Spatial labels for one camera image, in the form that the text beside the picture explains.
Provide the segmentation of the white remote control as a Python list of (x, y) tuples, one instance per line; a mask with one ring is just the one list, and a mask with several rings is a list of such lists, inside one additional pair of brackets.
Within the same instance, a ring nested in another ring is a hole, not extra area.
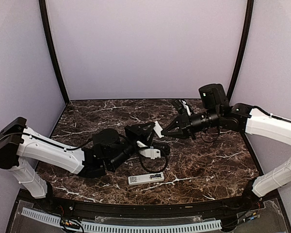
[[(159, 180), (151, 180), (150, 175), (153, 174), (161, 174), (162, 179)], [(136, 176), (129, 176), (128, 177), (128, 184), (129, 185), (141, 185), (141, 184), (148, 184), (148, 183), (157, 183), (164, 181), (164, 174), (163, 172), (159, 173), (150, 173), (150, 174), (143, 174), (143, 175), (136, 175)]]

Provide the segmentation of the white battery cover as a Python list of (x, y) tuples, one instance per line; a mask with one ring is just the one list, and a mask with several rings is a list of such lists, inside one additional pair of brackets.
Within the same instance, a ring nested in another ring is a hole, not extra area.
[(163, 130), (163, 128), (161, 127), (161, 125), (159, 124), (158, 121), (155, 121), (155, 125), (154, 125), (153, 130), (155, 131), (156, 135), (157, 135), (159, 138), (163, 138), (163, 137), (164, 137), (164, 136), (162, 135), (162, 130)]

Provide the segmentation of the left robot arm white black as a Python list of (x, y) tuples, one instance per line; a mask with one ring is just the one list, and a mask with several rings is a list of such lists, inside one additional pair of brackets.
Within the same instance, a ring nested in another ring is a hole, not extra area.
[(32, 158), (60, 167), (83, 178), (99, 178), (106, 171), (115, 172), (133, 154), (149, 159), (161, 158), (162, 152), (151, 143), (155, 124), (137, 124), (125, 127), (125, 135), (112, 128), (92, 135), (86, 145), (78, 147), (59, 143), (44, 137), (18, 117), (0, 132), (0, 169), (10, 171), (32, 197), (49, 212), (59, 207), (52, 196), (51, 185), (44, 181), (27, 163)]

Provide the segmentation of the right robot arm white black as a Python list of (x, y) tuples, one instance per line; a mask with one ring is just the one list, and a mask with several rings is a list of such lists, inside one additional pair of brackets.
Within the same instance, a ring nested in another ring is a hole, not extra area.
[[(291, 120), (275, 116), (258, 106), (229, 100), (221, 84), (208, 84), (199, 88), (205, 112), (194, 113), (184, 100), (176, 100), (173, 106), (178, 116), (162, 131), (163, 136), (186, 139), (209, 128), (222, 128), (239, 133), (259, 135), (291, 146)], [(248, 182), (238, 207), (249, 210), (257, 199), (291, 182), (291, 158), (265, 175)]]

